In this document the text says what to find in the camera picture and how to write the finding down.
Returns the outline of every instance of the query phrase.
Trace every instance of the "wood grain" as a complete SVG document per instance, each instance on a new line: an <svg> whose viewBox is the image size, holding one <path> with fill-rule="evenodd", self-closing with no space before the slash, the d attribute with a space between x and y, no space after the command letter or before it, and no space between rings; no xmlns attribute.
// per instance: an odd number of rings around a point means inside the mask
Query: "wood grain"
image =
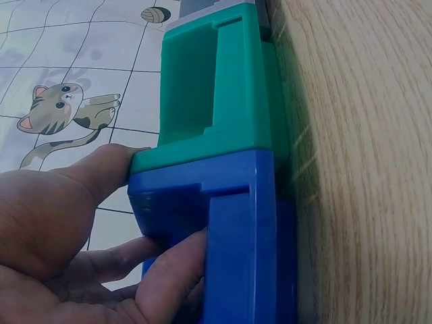
<svg viewBox="0 0 432 324"><path fill-rule="evenodd" d="M432 1L269 0L301 323L432 323Z"/></svg>

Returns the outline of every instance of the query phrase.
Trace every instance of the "grout line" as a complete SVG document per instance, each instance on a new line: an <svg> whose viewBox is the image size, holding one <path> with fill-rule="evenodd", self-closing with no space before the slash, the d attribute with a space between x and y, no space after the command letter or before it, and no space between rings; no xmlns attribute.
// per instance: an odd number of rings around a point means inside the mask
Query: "grout line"
<svg viewBox="0 0 432 324"><path fill-rule="evenodd" d="M41 41L41 39L42 39L42 37L43 37L43 35L44 35L44 33L45 33L45 29L46 29L45 25L47 24L47 20L48 20L49 13L50 13L51 10L54 8L54 6L57 5L59 2L60 2L60 0L57 0L56 2L54 2L54 3L52 4L52 6L50 6L50 8L49 8L49 10L48 10L48 12L47 12L47 16L45 17L44 27L43 27L43 30L42 30L40 36L39 36L39 39L38 39L38 41L36 42L36 44L33 46L33 50L32 50L32 52L29 54L29 56L27 56L26 60L24 61L24 63L23 63L22 65L26 64L26 63L28 62L28 60L32 57L32 55L34 54L34 51L35 51L36 48L38 47L38 45L39 45L39 43L40 43L40 41ZM22 66L18 69L18 71L17 71L17 72L15 73L15 75L13 76L11 82L9 83L9 86L7 86L6 91L5 91L5 94L1 97L0 104L3 103L3 100L5 99L5 97L6 97L6 95L7 95L7 92L8 92L9 89L11 88L11 86L12 86L12 84L14 83L14 81L15 81L16 77L18 76L18 74L21 72L21 69L22 69Z"/></svg>
<svg viewBox="0 0 432 324"><path fill-rule="evenodd" d="M132 65L132 71L133 71L134 68L135 68L135 64L136 64L136 60L138 59L138 54L139 54L139 52L140 52L140 48L141 48L141 44L142 44L142 40L144 39L144 34L146 33L146 29L147 29L147 26L148 26L148 25L149 25L149 23L147 22L147 23L146 23L146 26L144 27L144 30L142 31L140 44L138 45L138 48L136 49L135 60L134 60L134 64ZM126 91L128 90L128 86L129 86L130 79L132 78L132 74L133 74L133 72L130 72L130 75L129 75L128 81L126 82L126 86L125 86L125 88L124 88L123 96L121 97L121 101L123 101L124 96L125 96L125 94L126 94ZM110 137L109 137L109 141L108 141L108 143L111 143L111 140L112 140L112 138L113 138L113 133L114 133L114 128L115 128L115 123L117 123L117 119L118 119L118 117L119 117L119 113L120 113L120 109L121 109L121 108L122 108L122 104L120 103L120 106L117 108L117 113L115 114L115 119L114 119L114 124L113 124L113 130L111 131L111 135L110 135Z"/></svg>
<svg viewBox="0 0 432 324"><path fill-rule="evenodd" d="M87 239L87 250L88 248L90 248L90 239L92 238L92 232L90 232L90 234L88 235L88 239Z"/></svg>
<svg viewBox="0 0 432 324"><path fill-rule="evenodd" d="M123 214L129 214L129 215L134 214L131 211L118 211L117 209L110 209L110 208L103 208L103 207L97 207L97 209L100 209L102 211L113 211L114 213L123 213Z"/></svg>
<svg viewBox="0 0 432 324"><path fill-rule="evenodd" d="M11 1L6 1L6 2L2 2L2 3L0 3L0 5L5 5L6 3L18 2L18 1L22 1L22 0L11 0Z"/></svg>
<svg viewBox="0 0 432 324"><path fill-rule="evenodd" d="M16 8L18 8L19 6L21 6L23 3L24 3L24 1L21 2L19 5L17 5L17 6L12 10L12 12L11 12L11 15L10 15L10 17L9 17L9 22L7 23L7 29L6 29L6 31L5 31L5 33L6 33L6 37L5 37L5 39L3 40L3 42L1 43L0 50L3 48L4 44L5 44L6 41L7 41L7 36L9 35L9 27L11 26L11 21L12 21L12 17L14 16L14 12L15 12Z"/></svg>
<svg viewBox="0 0 432 324"><path fill-rule="evenodd" d="M99 20L97 22L92 22L92 23L99 23L99 22L123 22L125 24L132 24L132 25L137 25L137 26L145 26L145 25L142 25L142 24L137 24L136 22L127 22L125 20ZM62 26L71 26L71 25L80 25L80 24L89 24L89 23L91 23L91 21L90 22L70 22L69 24L49 25L49 26L45 26L45 27L46 28L50 28L50 27L62 27ZM2 34L9 34L11 32L22 32L23 30L34 30L34 29L39 29L39 28L43 28L43 26L28 27L28 28L22 28L22 29L9 30L7 32L0 32L0 35L2 35Z"/></svg>
<svg viewBox="0 0 432 324"><path fill-rule="evenodd" d="M156 132L148 132L148 131L146 131L146 130L132 130L132 129L129 129L129 128L122 128L122 127L114 127L114 126L108 126L107 128L112 128L113 129L113 131L114 130L129 130L129 131L131 131L131 132L140 132L140 133L146 133L146 134L156 134L156 135L159 135L159 133L156 133Z"/></svg>
<svg viewBox="0 0 432 324"><path fill-rule="evenodd" d="M123 72L142 72L142 73L161 73L160 71L144 71L144 70L126 70L115 69L111 67L82 67L82 66L0 66L0 69L83 69L83 70L107 70L107 71L123 71Z"/></svg>
<svg viewBox="0 0 432 324"><path fill-rule="evenodd" d="M7 116L7 115L0 115L0 117L4 117L4 118L17 118L17 119L21 118L21 117L16 117L16 116Z"/></svg>

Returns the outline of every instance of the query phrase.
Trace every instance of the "blue plastic block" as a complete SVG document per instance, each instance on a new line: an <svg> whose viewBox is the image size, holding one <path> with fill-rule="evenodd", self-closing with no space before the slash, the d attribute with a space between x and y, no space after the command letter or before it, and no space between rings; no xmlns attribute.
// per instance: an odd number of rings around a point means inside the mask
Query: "blue plastic block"
<svg viewBox="0 0 432 324"><path fill-rule="evenodd" d="M252 150L130 178L144 235L174 245L208 225L204 324L276 321L273 164L271 151Z"/></svg>

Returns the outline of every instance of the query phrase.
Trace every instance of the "finger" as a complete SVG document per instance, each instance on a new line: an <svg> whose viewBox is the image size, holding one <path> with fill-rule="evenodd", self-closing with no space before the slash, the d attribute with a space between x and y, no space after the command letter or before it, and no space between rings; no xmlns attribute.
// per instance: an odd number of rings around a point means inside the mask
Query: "finger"
<svg viewBox="0 0 432 324"><path fill-rule="evenodd" d="M125 299L135 299L137 289L138 283L136 285L114 290L112 296L117 302L121 302Z"/></svg>
<svg viewBox="0 0 432 324"><path fill-rule="evenodd" d="M192 234L156 259L136 293L149 323L171 323L204 274L207 231Z"/></svg>
<svg viewBox="0 0 432 324"><path fill-rule="evenodd" d="M203 315L203 294L204 278L201 278L175 315L173 324L198 323Z"/></svg>
<svg viewBox="0 0 432 324"><path fill-rule="evenodd" d="M127 276L139 264L157 257L167 245L141 237L105 251L82 252L91 262L100 283L117 281Z"/></svg>
<svg viewBox="0 0 432 324"><path fill-rule="evenodd" d="M99 205L112 192L126 184L133 154L146 149L149 148L106 144L72 166L51 172L60 173L83 185L96 205Z"/></svg>

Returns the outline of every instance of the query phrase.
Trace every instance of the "cat illustration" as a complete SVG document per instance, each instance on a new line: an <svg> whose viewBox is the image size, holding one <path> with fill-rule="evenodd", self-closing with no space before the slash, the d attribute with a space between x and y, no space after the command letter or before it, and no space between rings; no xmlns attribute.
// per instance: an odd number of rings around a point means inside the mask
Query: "cat illustration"
<svg viewBox="0 0 432 324"><path fill-rule="evenodd" d="M39 145L22 160L20 169L40 169L43 160L52 152L88 144L96 139L101 129L113 120L119 107L119 94L84 99L78 84L57 84L50 88L35 86L30 112L21 118L19 130L41 135L52 135L67 127L71 121L93 130L89 135L75 140L61 140Z"/></svg>

